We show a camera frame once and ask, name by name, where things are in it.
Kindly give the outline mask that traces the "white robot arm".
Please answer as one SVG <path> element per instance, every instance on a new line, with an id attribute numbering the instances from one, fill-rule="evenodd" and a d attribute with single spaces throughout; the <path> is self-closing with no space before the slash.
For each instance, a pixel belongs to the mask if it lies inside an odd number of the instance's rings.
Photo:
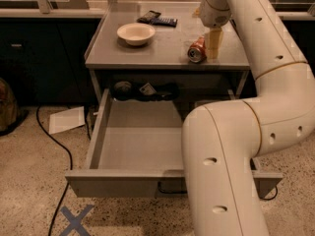
<path id="1" fill-rule="evenodd" d="M 183 123 L 194 233 L 269 236 L 250 160 L 314 130 L 315 78 L 269 0 L 202 0 L 200 18 L 208 28 L 235 21 L 257 94 L 199 106 Z"/>

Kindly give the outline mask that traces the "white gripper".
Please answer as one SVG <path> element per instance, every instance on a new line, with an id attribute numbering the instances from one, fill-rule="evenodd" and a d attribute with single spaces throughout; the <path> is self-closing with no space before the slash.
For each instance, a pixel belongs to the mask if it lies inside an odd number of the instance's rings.
<path id="1" fill-rule="evenodd" d="M 226 0 L 202 0 L 199 9 L 201 22 L 210 28 L 205 34 L 207 59 L 217 59 L 223 36 L 221 27 L 231 17 L 229 5 Z"/>

